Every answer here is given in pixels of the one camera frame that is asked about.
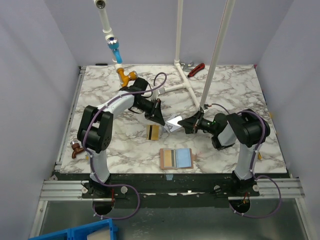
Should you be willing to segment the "gold credit card stack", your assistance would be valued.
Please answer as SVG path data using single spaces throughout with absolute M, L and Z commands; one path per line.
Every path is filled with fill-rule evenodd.
M 156 124 L 146 126 L 146 139 L 149 141 L 158 141 L 160 138 L 161 127 Z

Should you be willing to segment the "single silver VIP card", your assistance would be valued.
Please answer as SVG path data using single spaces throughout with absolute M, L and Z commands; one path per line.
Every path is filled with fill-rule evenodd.
M 168 133 L 172 133 L 174 131 L 177 131 L 182 126 L 178 123 L 182 120 L 182 117 L 180 115 L 173 114 L 170 118 L 168 118 L 165 121 L 164 128 Z

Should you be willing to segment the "pink leather card holder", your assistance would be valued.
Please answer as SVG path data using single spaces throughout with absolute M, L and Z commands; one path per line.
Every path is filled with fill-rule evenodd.
M 175 167 L 164 167 L 164 150 L 175 150 Z M 161 148 L 159 150 L 160 168 L 162 170 L 193 169 L 194 156 L 191 148 Z

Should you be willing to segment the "single gold card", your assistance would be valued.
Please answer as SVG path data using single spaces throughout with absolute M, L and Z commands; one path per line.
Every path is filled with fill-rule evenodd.
M 165 149 L 163 151 L 163 166 L 165 168 L 176 167 L 176 152 L 174 149 Z

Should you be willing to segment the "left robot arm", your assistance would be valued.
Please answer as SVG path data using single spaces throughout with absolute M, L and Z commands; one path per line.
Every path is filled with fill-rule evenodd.
M 159 98 L 149 100 L 143 96 L 148 82 L 143 78 L 135 80 L 131 86 L 120 88 L 117 94 L 99 106 L 85 107 L 77 132 L 77 139 L 86 152 L 90 164 L 90 178 L 95 181 L 93 191 L 101 198 L 107 197 L 111 185 L 106 182 L 110 176 L 107 164 L 107 147 L 113 133 L 113 122 L 124 111 L 136 108 L 144 113 L 144 117 L 161 126 L 165 121 Z

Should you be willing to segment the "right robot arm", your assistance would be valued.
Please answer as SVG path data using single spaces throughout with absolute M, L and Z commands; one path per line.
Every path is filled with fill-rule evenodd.
M 199 130 L 212 135 L 213 147 L 220 151 L 240 143 L 239 155 L 233 175 L 236 180 L 230 183 L 230 191 L 241 196 L 248 190 L 246 181 L 254 178 L 254 168 L 261 145 L 270 135 L 269 124 L 252 109 L 239 113 L 218 113 L 212 121 L 204 118 L 198 111 L 195 115 L 178 121 L 186 134 Z

